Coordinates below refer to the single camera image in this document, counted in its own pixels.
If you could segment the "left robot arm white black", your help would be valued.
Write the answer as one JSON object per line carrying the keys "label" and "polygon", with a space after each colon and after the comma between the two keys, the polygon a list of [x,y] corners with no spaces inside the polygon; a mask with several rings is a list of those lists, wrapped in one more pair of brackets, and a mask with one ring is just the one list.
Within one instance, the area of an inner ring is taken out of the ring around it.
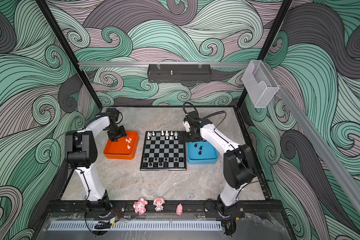
{"label": "left robot arm white black", "polygon": [[123,114],[116,108],[108,108],[98,113],[81,130],[65,134],[64,160],[79,175],[86,191],[86,206],[89,209],[111,210],[107,190],[103,187],[96,168],[98,150],[95,137],[106,131],[111,142],[125,138],[124,126],[119,126]]}

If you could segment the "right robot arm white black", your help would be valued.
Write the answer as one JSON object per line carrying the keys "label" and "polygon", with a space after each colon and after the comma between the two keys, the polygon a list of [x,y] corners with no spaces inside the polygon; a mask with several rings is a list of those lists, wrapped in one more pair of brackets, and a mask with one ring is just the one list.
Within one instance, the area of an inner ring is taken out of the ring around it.
{"label": "right robot arm white black", "polygon": [[223,176],[226,185],[220,193],[219,201],[224,207],[231,207],[239,200],[241,190],[249,185],[255,174],[248,161],[254,159],[251,148],[239,145],[225,136],[211,121],[184,120],[188,138],[192,142],[206,140],[223,156]]}

